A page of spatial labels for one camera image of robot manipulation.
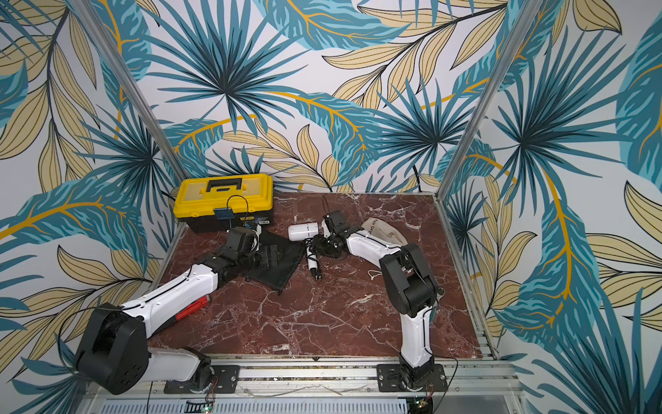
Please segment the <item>black drawstring dryer bag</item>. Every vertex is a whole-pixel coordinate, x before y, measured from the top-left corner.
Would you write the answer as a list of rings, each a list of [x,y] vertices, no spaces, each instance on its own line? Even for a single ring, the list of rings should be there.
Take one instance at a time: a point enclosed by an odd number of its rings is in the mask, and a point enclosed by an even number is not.
[[[266,231],[260,236],[260,245],[270,244],[276,244],[279,247],[281,253],[279,265],[269,269],[250,271],[246,274],[246,278],[282,293],[303,259],[305,247],[301,241],[290,241]]]

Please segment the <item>white hair dryer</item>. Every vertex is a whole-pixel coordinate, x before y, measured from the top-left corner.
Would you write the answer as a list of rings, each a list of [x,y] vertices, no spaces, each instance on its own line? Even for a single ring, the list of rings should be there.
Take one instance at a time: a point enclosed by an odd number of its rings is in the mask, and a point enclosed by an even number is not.
[[[308,269],[314,279],[322,279],[317,254],[312,248],[313,239],[319,235],[317,223],[293,224],[288,228],[288,237],[292,242],[304,242]]]

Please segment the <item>beige drawstring dryer bag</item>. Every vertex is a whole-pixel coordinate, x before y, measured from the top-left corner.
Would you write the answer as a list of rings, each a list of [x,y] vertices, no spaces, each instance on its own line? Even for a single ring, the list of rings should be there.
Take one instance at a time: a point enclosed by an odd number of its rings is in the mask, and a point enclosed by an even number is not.
[[[387,222],[370,217],[362,224],[362,228],[369,234],[369,237],[383,244],[388,248],[401,247],[408,244],[404,235]]]

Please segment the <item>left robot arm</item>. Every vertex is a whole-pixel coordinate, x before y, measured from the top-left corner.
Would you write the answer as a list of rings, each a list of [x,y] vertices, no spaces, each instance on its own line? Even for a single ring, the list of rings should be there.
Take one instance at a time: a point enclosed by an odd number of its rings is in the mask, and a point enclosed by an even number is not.
[[[153,381],[207,391],[214,382],[208,356],[190,349],[151,348],[149,339],[237,275],[277,267],[287,243],[269,232],[234,228],[224,245],[161,287],[122,305],[100,305],[91,313],[74,369],[115,395]]]

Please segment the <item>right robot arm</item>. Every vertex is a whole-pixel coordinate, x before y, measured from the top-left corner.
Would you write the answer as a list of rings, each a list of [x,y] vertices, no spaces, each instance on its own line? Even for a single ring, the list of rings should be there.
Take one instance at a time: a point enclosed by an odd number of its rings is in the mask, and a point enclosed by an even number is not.
[[[423,388],[434,371],[430,327],[440,288],[422,250],[412,243],[380,239],[349,224],[336,210],[323,217],[322,234],[313,237],[312,251],[332,258],[350,254],[380,268],[389,300],[400,313],[401,382],[411,391]]]

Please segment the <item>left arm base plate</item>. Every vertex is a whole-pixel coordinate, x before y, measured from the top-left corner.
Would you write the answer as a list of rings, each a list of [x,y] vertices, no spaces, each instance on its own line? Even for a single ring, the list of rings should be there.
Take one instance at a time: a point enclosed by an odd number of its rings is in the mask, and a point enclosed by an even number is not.
[[[198,369],[189,381],[167,381],[165,394],[233,394],[239,379],[237,365],[212,365]]]

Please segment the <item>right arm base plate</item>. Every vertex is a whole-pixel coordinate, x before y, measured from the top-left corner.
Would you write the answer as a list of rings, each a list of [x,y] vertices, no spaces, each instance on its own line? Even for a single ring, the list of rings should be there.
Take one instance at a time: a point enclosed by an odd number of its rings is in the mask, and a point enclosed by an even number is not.
[[[377,365],[381,393],[446,391],[449,380],[441,364],[428,363],[416,368],[406,363]]]

